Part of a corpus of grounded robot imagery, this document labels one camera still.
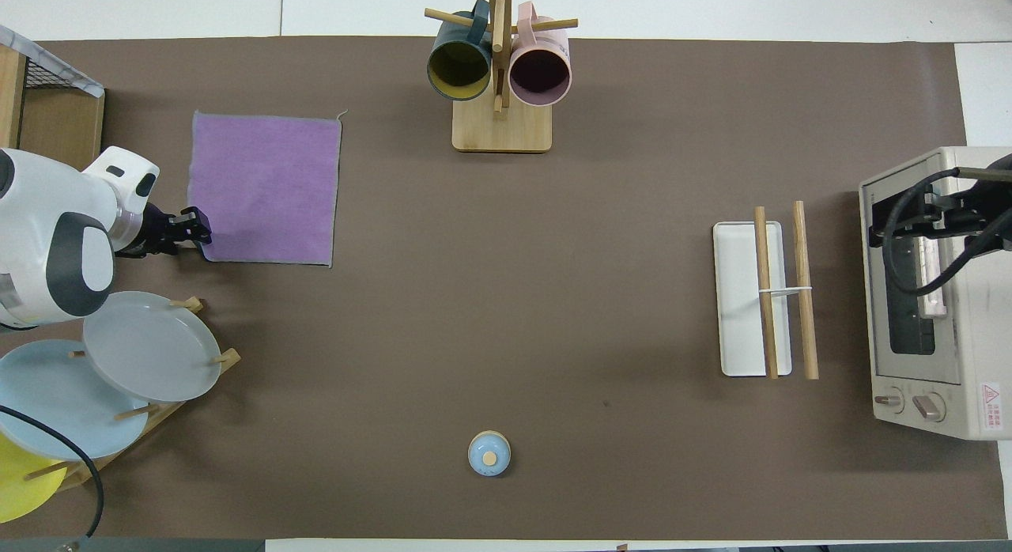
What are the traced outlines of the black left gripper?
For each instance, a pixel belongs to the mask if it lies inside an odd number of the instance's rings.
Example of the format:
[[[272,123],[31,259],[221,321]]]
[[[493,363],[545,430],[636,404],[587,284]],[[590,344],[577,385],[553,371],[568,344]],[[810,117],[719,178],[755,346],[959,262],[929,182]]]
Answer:
[[[196,246],[212,243],[210,222],[198,207],[184,207],[179,214],[166,214],[155,205],[145,206],[141,227],[119,256],[178,254],[178,243],[189,241]]]

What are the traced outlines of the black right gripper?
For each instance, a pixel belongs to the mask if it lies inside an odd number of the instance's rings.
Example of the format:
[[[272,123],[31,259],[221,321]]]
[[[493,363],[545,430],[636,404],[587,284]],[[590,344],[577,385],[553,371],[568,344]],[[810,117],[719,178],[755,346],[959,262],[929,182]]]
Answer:
[[[984,238],[986,248],[1009,248],[1010,246],[1010,170],[1011,156],[1008,154],[986,167],[994,173],[976,174],[968,166],[957,166],[954,176],[958,180],[975,180],[965,191],[951,193],[957,202],[951,209],[944,209],[944,198],[933,191],[921,195],[922,219],[900,219],[889,235],[886,235],[886,219],[874,219],[868,227],[868,247],[882,247],[886,239],[910,239],[926,237],[938,239],[941,231],[933,221],[944,219],[944,237],[964,237],[965,246],[973,239],[983,237],[984,232],[993,229],[994,234]]]

